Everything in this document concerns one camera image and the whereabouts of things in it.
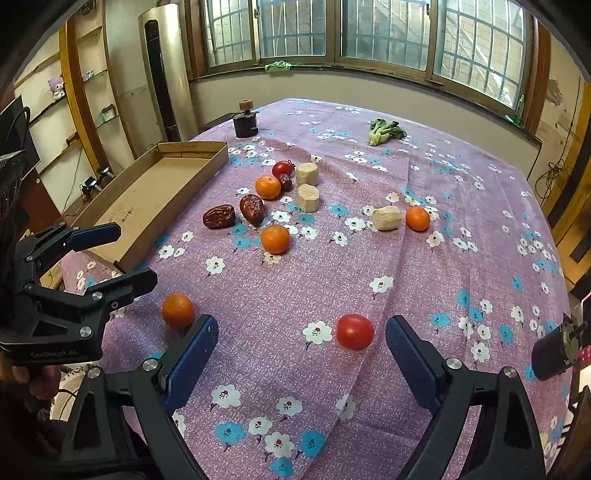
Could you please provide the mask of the person's left hand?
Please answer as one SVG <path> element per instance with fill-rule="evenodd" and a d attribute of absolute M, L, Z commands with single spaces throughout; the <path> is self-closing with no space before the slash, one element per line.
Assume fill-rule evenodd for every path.
<path fill-rule="evenodd" d="M 39 400 L 52 399 L 59 390 L 61 369 L 57 365 L 43 366 L 31 373 L 24 366 L 15 366 L 1 353 L 1 387 L 26 387 Z"/>

